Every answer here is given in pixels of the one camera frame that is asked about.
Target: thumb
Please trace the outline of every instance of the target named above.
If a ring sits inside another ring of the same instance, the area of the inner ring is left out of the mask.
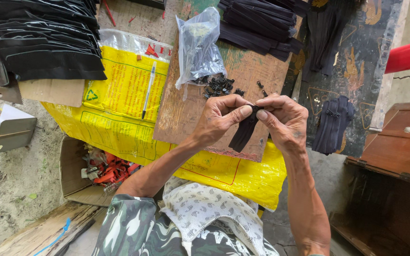
[[[243,119],[247,118],[252,114],[252,107],[250,105],[245,105],[236,108],[234,111],[223,116],[224,122],[228,127],[241,122]]]
[[[270,133],[275,133],[278,129],[283,129],[285,127],[285,125],[269,111],[261,109],[257,112],[256,116],[257,119],[270,129]]]

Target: ballpoint pen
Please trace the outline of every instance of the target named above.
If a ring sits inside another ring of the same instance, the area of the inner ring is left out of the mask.
[[[147,89],[147,94],[145,96],[145,104],[144,104],[144,110],[142,111],[142,120],[145,117],[145,113],[147,110],[147,104],[148,104],[148,97],[149,97],[149,91],[151,90],[151,85],[154,82],[154,77],[156,74],[154,73],[156,71],[156,61],[153,62],[153,67],[151,68],[151,75],[149,77],[149,83],[148,83],[148,89]]]

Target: recycle symbol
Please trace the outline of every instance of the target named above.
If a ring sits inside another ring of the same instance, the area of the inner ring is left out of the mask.
[[[93,92],[93,90],[88,91],[88,94],[87,94],[87,100],[88,101],[95,100],[97,98],[98,98],[98,96]]]

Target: white patterned cloth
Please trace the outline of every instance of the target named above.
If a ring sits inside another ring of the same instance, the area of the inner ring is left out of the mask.
[[[266,255],[257,203],[209,185],[172,176],[164,186],[160,212],[181,232],[182,245],[191,256],[192,241],[208,225],[224,224],[256,256]]]

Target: black fabric piece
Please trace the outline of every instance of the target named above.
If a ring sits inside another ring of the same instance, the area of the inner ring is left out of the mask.
[[[98,0],[0,0],[0,59],[18,80],[105,80]]]
[[[254,132],[254,128],[256,127],[256,124],[259,121],[259,119],[257,119],[256,117],[258,110],[264,109],[263,107],[259,106],[251,107],[252,114],[240,122],[240,124],[238,125],[238,129],[236,130],[236,133],[229,144],[229,148],[232,148],[238,153],[243,150],[243,148],[246,146],[249,139],[251,138],[252,133]]]
[[[312,150],[331,154],[341,147],[346,127],[354,119],[354,106],[346,96],[324,102]]]
[[[341,34],[347,22],[356,14],[360,0],[331,0],[325,9],[307,14],[309,58],[303,67],[302,80],[308,82],[311,72],[331,75]]]
[[[276,45],[276,41],[264,38],[252,32],[247,32],[241,28],[221,21],[219,26],[219,38],[229,40],[245,49],[253,50],[259,54],[265,55],[271,46]]]
[[[303,43],[291,38],[296,30],[298,10],[306,15],[310,5],[301,0],[220,0],[224,10],[219,38],[243,50],[267,53],[287,61],[290,52],[298,54]]]

